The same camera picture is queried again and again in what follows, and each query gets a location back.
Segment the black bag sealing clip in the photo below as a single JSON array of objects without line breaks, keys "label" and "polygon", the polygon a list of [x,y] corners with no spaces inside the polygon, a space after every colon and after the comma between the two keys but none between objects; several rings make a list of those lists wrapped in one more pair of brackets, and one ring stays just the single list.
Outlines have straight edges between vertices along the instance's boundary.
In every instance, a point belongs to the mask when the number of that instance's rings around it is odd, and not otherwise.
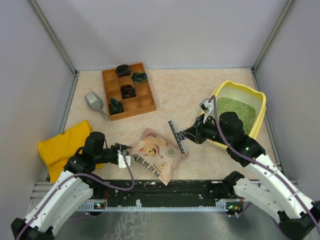
[{"label": "black bag sealing clip", "polygon": [[169,120],[168,124],[169,124],[169,127],[170,127],[170,129],[172,131],[172,134],[173,134],[174,138],[175,138],[175,141],[176,141],[176,143],[177,143],[177,145],[179,147],[179,150],[180,150],[181,154],[182,155],[186,155],[187,151],[186,151],[186,148],[185,148],[185,146],[183,144],[183,141],[185,140],[185,138],[183,136],[183,132],[177,130],[177,127],[176,127],[176,125],[175,125],[173,120]]}]

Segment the pink cat litter bag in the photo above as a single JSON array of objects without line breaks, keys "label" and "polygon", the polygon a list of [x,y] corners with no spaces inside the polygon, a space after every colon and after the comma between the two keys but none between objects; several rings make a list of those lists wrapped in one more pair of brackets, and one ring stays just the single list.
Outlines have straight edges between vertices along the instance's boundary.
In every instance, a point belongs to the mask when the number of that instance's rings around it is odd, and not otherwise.
[{"label": "pink cat litter bag", "polygon": [[151,128],[146,128],[140,141],[131,145],[130,154],[135,162],[144,166],[164,185],[168,185],[174,171],[188,154]]}]

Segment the silver metal scoop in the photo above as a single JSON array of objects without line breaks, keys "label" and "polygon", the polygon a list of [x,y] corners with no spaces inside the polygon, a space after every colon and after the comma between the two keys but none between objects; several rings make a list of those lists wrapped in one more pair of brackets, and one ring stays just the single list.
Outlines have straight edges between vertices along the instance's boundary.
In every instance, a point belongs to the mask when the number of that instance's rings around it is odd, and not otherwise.
[{"label": "silver metal scoop", "polygon": [[99,112],[104,119],[106,120],[109,119],[107,114],[102,109],[103,101],[97,94],[95,94],[93,91],[89,92],[84,96],[84,99],[91,110]]}]

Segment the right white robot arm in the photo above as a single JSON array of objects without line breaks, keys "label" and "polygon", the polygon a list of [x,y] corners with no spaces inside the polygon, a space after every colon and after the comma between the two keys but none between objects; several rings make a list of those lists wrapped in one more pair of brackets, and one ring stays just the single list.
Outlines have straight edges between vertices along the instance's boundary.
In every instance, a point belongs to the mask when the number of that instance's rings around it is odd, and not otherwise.
[{"label": "right white robot arm", "polygon": [[239,196],[267,213],[291,240],[304,239],[313,228],[320,228],[320,203],[304,195],[272,162],[265,149],[245,134],[243,122],[235,112],[224,112],[219,119],[202,114],[177,138],[198,145],[206,140],[225,143],[229,156],[253,173],[265,186],[262,189],[233,171],[224,178],[223,192]]}]

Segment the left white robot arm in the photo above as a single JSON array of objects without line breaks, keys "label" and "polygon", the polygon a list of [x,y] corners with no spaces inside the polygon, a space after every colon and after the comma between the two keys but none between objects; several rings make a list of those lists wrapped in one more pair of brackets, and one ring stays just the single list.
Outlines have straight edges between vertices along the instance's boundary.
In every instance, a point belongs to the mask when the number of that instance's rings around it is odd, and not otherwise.
[{"label": "left white robot arm", "polygon": [[89,134],[75,154],[70,157],[55,184],[40,203],[24,218],[11,223],[16,240],[53,240],[62,225],[91,197],[103,195],[104,188],[130,191],[129,187],[118,187],[93,174],[98,164],[125,164],[129,168],[131,157],[129,146],[115,143],[108,146],[103,133]]}]

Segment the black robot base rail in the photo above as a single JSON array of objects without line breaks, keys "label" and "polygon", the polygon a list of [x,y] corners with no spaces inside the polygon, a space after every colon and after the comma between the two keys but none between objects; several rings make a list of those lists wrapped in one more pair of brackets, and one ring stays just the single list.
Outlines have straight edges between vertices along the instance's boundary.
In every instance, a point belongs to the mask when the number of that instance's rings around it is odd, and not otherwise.
[{"label": "black robot base rail", "polygon": [[114,207],[216,207],[219,202],[226,202],[228,209],[240,210],[245,200],[229,190],[221,180],[172,180],[168,185],[160,180],[137,180],[129,191],[100,185],[88,201],[94,202],[95,210]]}]

